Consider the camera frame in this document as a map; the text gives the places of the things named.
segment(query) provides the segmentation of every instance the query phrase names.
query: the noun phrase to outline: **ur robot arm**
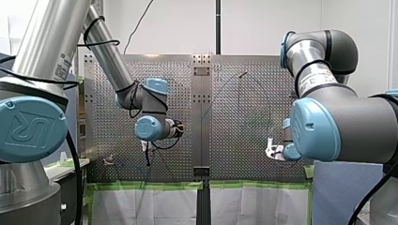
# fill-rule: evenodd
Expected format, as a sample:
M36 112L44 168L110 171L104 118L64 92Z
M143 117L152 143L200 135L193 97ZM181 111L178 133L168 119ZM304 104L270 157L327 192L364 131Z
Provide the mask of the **ur robot arm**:
M38 0L12 69L0 66L8 74L0 78L2 224L61 224L60 186L49 182L40 160L66 137L73 146L67 136L64 89L68 87L64 85L76 84L66 79L82 30L116 92L116 103L125 110L141 110L135 136L150 143L179 138L184 132L181 122L166 118L167 81L135 81L117 47L99 44L109 42L111 35L90 4L91 0ZM74 162L78 173L77 157Z
M12 69L24 77L7 76L0 79L0 115L5 132L1 135L4 140L0 142L0 161L39 160L49 156L65 140L67 123L64 110L68 100L63 83L80 32L83 28L87 44L112 39L104 20L89 3L89 0L38 1ZM75 10L73 15L76 18L69 19L69 22L52 18L55 16L51 13L58 13L58 17L62 17L72 9ZM166 80L148 78L139 84L130 75L114 44L90 48L116 92L116 104L125 110L142 112L142 117L135 124L135 136L138 139L154 142L182 135L184 128L181 122L166 118Z
M357 46L344 32L286 35L281 64L295 78L299 99L283 123L282 159L396 161L398 92L358 97L345 85L357 63Z

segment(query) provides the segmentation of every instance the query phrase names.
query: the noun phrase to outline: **metal bracket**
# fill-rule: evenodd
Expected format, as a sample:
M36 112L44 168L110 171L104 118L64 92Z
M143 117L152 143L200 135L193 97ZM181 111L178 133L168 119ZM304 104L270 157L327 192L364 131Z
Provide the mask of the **metal bracket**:
M193 76L210 76L211 60L209 54L193 55Z
M209 167L193 167L193 176L210 176Z

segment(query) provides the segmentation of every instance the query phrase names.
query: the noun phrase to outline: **stainless steel panel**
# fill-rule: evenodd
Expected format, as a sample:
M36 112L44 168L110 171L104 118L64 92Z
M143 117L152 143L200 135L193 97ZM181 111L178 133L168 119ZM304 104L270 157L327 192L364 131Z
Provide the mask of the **stainless steel panel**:
M170 96L167 116L178 119L185 125L184 136L177 146L152 157L150 180L192 180L191 56L126 55L124 59L133 79L142 82L144 78L155 77L168 81ZM86 103L92 104L93 111L88 112L91 114L87 115L87 123L90 122L89 126L92 127L93 149L97 155L89 169L89 180L142 180L146 177L146 172L137 167L146 169L145 154L141 143L134 136L135 119L130 119L128 111L116 107L115 91L102 68L94 57L89 60L94 62L90 70L94 77L93 85L88 82L86 88L91 89L88 93L92 93L93 102ZM89 138L87 135L87 144L92 142ZM174 141L159 141L157 145L169 146ZM105 166L103 160L110 155L114 155L115 165Z
M282 144L294 81L277 56L212 56L211 179L304 181L304 163L267 158Z
M150 180L192 180L193 166L210 166L211 179L304 181L302 161L274 161L265 154L268 137L282 143L282 121L293 102L294 81L279 68L278 57L211 55L209 64L198 63L197 55L125 55L124 59L134 79L157 77L169 82L168 116L186 125L175 148L152 158ZM208 76L194 75L194 67L207 64ZM94 159L89 181L144 179L145 174L136 169L145 167L145 156L134 137L135 120L115 106L115 91L94 57L87 56L85 67L86 137ZM115 165L105 166L103 160L110 155Z

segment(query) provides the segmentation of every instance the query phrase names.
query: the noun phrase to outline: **white wall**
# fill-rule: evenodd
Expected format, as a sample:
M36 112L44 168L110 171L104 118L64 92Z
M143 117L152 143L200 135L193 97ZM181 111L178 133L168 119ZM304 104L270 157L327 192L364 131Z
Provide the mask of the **white wall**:
M321 0L222 0L223 54L279 55L288 31L319 29Z
M104 16L124 49L149 0L103 0ZM223 54L279 54L289 30L321 28L321 0L223 0ZM154 1L127 53L215 52L215 0Z
M0 0L0 53L17 54L37 0Z
M149 0L103 0L104 16L123 51ZM191 54L215 50L214 0L155 0L127 53Z
M390 86L390 4L394 0L323 0L322 29L340 29L357 43L360 62L349 85L362 96Z

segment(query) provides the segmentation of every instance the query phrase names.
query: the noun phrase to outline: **vertical pole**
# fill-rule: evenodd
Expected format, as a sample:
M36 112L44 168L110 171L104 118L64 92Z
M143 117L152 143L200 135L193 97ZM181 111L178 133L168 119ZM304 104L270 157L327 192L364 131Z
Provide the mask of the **vertical pole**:
M216 0L216 54L222 54L222 0Z

